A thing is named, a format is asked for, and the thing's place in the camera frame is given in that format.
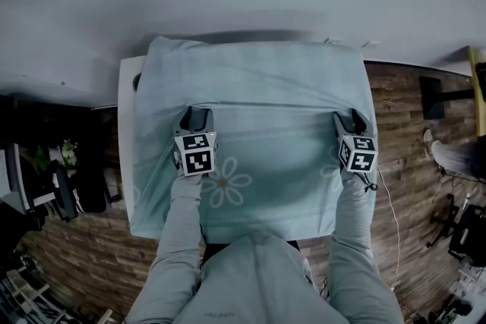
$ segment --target table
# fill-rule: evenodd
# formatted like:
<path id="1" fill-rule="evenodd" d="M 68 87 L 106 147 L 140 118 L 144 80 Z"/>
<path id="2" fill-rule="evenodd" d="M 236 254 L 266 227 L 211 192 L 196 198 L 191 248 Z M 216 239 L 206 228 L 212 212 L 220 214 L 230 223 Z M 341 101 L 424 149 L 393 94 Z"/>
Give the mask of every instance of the table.
<path id="1" fill-rule="evenodd" d="M 118 148 L 120 153 L 121 182 L 127 207 L 128 221 L 134 213 L 134 79 L 141 73 L 145 56 L 126 58 L 120 63 L 118 84 Z"/>

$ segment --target gray sleeve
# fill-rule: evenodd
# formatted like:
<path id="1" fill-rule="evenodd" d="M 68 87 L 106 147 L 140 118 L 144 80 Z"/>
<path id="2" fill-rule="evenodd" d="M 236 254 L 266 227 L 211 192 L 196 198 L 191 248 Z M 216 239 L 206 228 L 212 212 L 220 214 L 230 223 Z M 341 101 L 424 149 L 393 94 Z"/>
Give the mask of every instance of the gray sleeve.
<path id="1" fill-rule="evenodd" d="M 179 175 L 156 259 L 127 322 L 172 322 L 194 296 L 199 277 L 200 175 Z"/>
<path id="2" fill-rule="evenodd" d="M 401 323 L 395 294 L 381 280 L 371 252 L 364 183 L 342 173 L 330 250 L 330 304 L 351 324 Z"/>

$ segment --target person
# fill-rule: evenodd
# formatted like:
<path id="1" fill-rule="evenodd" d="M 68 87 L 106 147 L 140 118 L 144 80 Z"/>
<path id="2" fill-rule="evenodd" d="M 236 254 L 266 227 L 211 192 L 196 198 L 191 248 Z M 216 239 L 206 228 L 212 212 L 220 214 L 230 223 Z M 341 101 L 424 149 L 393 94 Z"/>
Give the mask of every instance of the person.
<path id="1" fill-rule="evenodd" d="M 308 261 L 286 241 L 255 231 L 199 268 L 201 176 L 179 171 L 156 259 L 127 323 L 401 323 L 395 295 L 371 252 L 365 184 L 342 171 L 329 263 L 329 303 Z"/>
<path id="2" fill-rule="evenodd" d="M 445 144 L 435 140 L 431 129 L 424 131 L 425 155 L 432 156 L 439 169 L 473 177 L 478 182 L 486 178 L 486 140 L 462 144 Z"/>

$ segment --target white flower print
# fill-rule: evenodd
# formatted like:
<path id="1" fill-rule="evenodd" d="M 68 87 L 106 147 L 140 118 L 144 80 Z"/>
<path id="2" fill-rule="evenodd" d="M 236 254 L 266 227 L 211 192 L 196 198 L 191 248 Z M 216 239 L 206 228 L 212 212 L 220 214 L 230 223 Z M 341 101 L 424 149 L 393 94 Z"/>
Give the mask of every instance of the white flower print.
<path id="1" fill-rule="evenodd" d="M 134 201 L 137 202 L 140 199 L 140 189 L 134 185 Z"/>
<path id="2" fill-rule="evenodd" d="M 331 189 L 338 190 L 341 186 L 341 174 L 339 171 L 339 159 L 336 156 L 337 154 L 337 145 L 331 146 L 329 148 L 329 157 L 331 158 L 332 163 L 330 165 L 325 165 L 320 171 L 319 175 L 326 180 L 331 181 Z"/>
<path id="3" fill-rule="evenodd" d="M 224 198 L 235 206 L 243 204 L 243 196 L 237 187 L 247 187 L 253 181 L 250 175 L 233 175 L 238 167 L 235 157 L 228 157 L 222 163 L 221 171 L 216 166 L 209 177 L 203 180 L 201 192 L 213 190 L 210 197 L 210 205 L 219 208 Z"/>

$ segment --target person's leg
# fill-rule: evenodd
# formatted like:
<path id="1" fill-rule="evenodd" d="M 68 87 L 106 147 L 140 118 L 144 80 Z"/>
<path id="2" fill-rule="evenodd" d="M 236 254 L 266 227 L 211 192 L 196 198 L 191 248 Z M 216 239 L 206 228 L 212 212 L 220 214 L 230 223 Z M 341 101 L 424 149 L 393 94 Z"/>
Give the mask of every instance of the person's leg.
<path id="1" fill-rule="evenodd" d="M 486 178 L 486 146 L 484 143 L 448 145 L 434 140 L 430 129 L 424 132 L 425 154 L 446 170 L 477 178 Z"/>

